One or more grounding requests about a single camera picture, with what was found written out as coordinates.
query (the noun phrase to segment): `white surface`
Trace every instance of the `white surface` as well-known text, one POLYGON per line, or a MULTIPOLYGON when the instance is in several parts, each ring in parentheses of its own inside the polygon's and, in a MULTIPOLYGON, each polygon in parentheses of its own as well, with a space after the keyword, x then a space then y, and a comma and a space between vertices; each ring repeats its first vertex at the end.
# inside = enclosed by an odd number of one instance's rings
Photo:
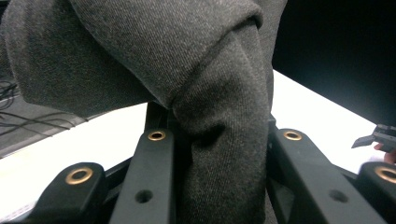
POLYGON ((91 161, 107 170, 133 156, 144 131, 146 107, 107 113, 0 160, 0 222, 20 209, 29 210, 69 165, 91 161))
POLYGON ((381 161, 384 153, 370 147, 351 148, 359 137, 373 132, 375 124, 346 110, 274 71, 272 114, 278 129, 303 132, 335 165, 357 173, 367 161, 381 161))

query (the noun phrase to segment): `hand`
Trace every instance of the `hand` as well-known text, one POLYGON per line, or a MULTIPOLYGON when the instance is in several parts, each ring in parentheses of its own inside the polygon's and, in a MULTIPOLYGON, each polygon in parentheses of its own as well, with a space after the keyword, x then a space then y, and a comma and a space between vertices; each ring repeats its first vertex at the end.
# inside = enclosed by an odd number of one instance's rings
MULTIPOLYGON (((384 145, 381 143, 378 143, 377 145, 374 146, 374 149, 380 150, 382 146, 384 146, 384 145)), ((384 162, 389 163, 389 164, 396 163, 396 148, 393 149, 391 152, 385 153, 384 162)))

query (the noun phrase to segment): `hole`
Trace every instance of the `hole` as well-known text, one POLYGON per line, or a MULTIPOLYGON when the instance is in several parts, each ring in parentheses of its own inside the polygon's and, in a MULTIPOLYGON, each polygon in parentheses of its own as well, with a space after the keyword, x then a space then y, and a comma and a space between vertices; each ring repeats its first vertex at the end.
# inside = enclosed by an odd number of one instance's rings
POLYGON ((163 131, 152 132, 148 135, 148 139, 151 141, 161 141, 164 138, 165 138, 165 132, 163 131))
POLYGON ((161 138, 163 135, 161 133, 154 133, 151 137, 153 138, 161 138))
POLYGON ((386 175, 386 176, 389 177, 389 178, 396 179, 396 174, 393 173, 393 172, 384 171, 384 172, 382 172, 382 173, 384 173, 384 175, 386 175))
POLYGON ((147 189, 140 190, 136 193, 134 199, 138 203, 148 203, 152 199, 152 192, 147 189))
POLYGON ((332 189, 329 195, 336 202, 347 203, 347 196, 340 190, 332 189))
POLYGON ((82 177, 84 177, 84 175, 86 175, 87 172, 86 171, 78 171, 77 173, 72 175, 73 179, 81 179, 82 177))
POLYGON ((285 132, 283 135, 292 141, 300 141, 303 138, 300 134, 291 131, 285 132))

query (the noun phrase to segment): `metal grommet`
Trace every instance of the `metal grommet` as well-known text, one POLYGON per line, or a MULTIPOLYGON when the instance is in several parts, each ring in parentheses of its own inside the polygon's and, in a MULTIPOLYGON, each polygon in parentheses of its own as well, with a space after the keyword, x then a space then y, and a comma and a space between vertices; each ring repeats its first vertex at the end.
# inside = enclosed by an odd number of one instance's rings
POLYGON ((69 185, 77 185, 89 180, 93 175, 93 170, 89 167, 82 167, 72 170, 66 177, 66 183, 69 185), (75 178, 74 175, 78 173, 85 173, 83 176, 75 178))
POLYGON ((161 141, 165 138, 165 132, 155 131, 148 135, 148 139, 151 141, 161 141))
POLYGON ((303 139, 303 137, 299 133, 295 133, 292 131, 287 131, 283 133, 283 136, 291 141, 300 141, 301 139, 303 139))
POLYGON ((385 166, 378 166, 375 168, 375 173, 390 183, 396 184, 396 171, 385 166))

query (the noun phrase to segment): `wrinkled fabric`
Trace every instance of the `wrinkled fabric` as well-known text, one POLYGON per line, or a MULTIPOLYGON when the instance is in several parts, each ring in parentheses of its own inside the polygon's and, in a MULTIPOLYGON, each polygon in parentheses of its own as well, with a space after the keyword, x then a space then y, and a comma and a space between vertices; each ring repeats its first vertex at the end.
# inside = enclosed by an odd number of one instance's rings
POLYGON ((192 140, 178 223, 263 223, 271 60, 285 4, 14 0, 0 73, 12 73, 27 102, 83 117, 153 100, 172 109, 192 140))

